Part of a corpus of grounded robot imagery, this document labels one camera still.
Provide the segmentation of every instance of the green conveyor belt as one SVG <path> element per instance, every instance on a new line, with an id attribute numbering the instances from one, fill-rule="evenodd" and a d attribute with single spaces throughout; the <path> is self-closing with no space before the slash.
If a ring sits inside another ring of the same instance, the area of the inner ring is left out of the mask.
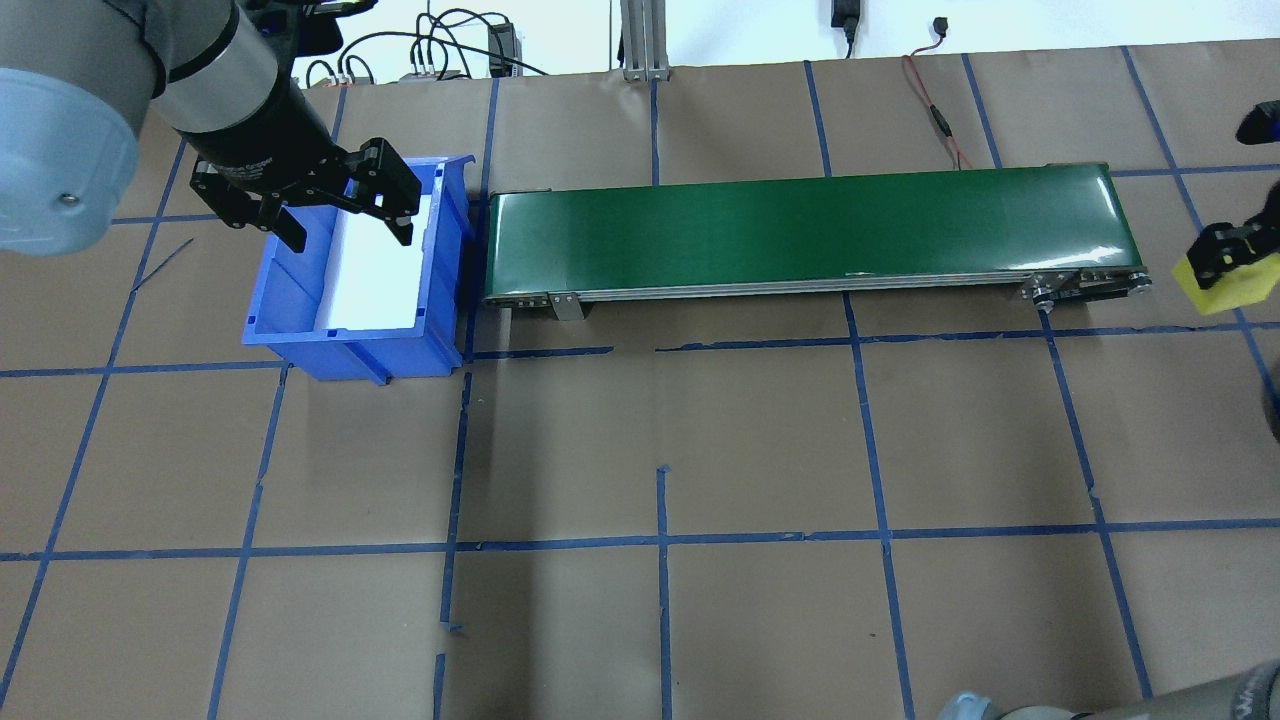
<path id="1" fill-rule="evenodd" d="M 1100 164 L 520 192 L 494 196 L 492 211 L 485 299 L 495 305 L 1142 266 Z"/>

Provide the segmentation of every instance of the blue storage bin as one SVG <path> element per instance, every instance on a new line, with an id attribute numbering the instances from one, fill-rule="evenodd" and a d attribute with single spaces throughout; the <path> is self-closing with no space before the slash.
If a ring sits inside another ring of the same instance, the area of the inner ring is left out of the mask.
<path id="1" fill-rule="evenodd" d="M 475 238 L 462 168 L 472 161 L 471 155 L 406 160 L 422 181 L 424 205 L 428 192 L 431 197 L 430 208 L 413 219 L 413 232 L 422 238 L 413 327 L 316 328 L 338 209 L 289 208 L 307 229 L 306 251 L 296 254 L 274 234 L 268 236 L 243 343 L 266 346 L 317 380 L 387 384 L 389 378 L 451 374 L 462 364 L 454 347 L 458 272 L 462 243 Z M 376 241 L 396 242 L 389 232 Z"/>

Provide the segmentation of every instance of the brown paper floor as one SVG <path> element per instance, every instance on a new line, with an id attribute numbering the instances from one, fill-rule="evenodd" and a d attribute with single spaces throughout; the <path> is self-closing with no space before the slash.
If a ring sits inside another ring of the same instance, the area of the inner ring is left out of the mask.
<path id="1" fill-rule="evenodd" d="M 1111 164 L 1146 297 L 481 309 L 465 368 L 388 387 L 239 343 L 261 237 L 151 118 L 101 243 L 0 258 L 0 717 L 928 719 L 1280 656 L 1280 300 L 1202 318 L 1167 274 L 1280 174 L 1233 137 L 1277 63 L 920 59 L 975 165 Z M 310 97 L 475 154 L 476 200 L 950 165 L 892 59 Z"/>

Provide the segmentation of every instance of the white wall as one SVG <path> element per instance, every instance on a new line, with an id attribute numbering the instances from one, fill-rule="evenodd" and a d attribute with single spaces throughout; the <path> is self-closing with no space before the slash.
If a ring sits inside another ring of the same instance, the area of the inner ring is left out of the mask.
<path id="1" fill-rule="evenodd" d="M 435 13 L 466 6 L 508 14 L 524 42 L 525 61 L 557 74 L 614 65 L 617 4 L 431 3 Z M 425 0 L 381 0 L 372 10 L 339 22 L 344 38 L 351 41 L 379 29 L 412 31 L 413 18 L 425 9 Z M 947 15 L 951 23 L 940 50 L 946 53 L 1280 37 L 1280 0 L 863 0 L 854 56 L 892 56 L 928 45 L 936 15 Z M 668 55 L 673 65 L 842 58 L 844 33 L 827 27 L 829 19 L 831 0 L 667 0 Z M 488 47 L 477 24 L 454 32 L 462 44 Z M 356 54 L 374 67 L 379 82 L 387 82 L 410 72 L 411 42 L 375 38 Z M 472 69 L 479 77 L 486 72 L 484 58 L 474 58 Z M 310 60 L 300 60 L 294 76 L 301 77 Z"/>

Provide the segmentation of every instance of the yellow block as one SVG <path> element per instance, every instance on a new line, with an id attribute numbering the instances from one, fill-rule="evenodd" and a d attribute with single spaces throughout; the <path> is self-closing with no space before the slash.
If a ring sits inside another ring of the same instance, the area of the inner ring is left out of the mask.
<path id="1" fill-rule="evenodd" d="M 1271 295 L 1271 288 L 1280 282 L 1280 254 L 1263 258 L 1252 265 L 1240 265 L 1219 278 L 1208 290 L 1201 290 L 1196 283 L 1192 264 L 1184 256 L 1174 265 L 1174 279 L 1201 315 L 1234 310 L 1262 302 Z"/>

